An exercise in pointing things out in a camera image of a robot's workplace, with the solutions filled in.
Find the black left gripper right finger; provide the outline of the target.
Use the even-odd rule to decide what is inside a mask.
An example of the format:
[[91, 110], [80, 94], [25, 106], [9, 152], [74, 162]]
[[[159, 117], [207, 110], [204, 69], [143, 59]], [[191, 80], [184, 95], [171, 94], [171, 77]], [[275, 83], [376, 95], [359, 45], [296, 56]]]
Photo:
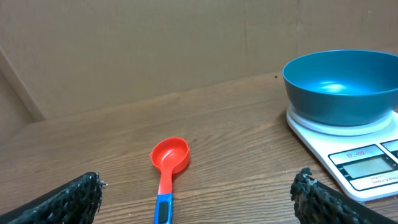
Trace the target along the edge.
[[397, 224], [313, 179], [308, 167], [295, 176], [290, 194], [301, 224]]

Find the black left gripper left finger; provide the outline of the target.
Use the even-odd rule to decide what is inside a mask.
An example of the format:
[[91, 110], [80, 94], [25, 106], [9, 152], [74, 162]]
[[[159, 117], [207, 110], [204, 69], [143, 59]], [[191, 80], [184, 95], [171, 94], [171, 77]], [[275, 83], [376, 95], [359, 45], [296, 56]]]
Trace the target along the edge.
[[87, 172], [1, 215], [1, 223], [87, 223], [94, 221], [103, 199], [104, 182]]

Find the red scoop blue handle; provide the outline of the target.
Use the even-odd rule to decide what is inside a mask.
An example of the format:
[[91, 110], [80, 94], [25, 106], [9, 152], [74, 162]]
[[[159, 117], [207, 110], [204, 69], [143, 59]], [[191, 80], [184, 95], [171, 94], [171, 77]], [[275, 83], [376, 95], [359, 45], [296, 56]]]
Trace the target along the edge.
[[190, 147], [182, 138], [167, 138], [150, 153], [154, 167], [160, 172], [154, 224], [171, 224], [173, 214], [173, 175], [183, 171], [190, 162]]

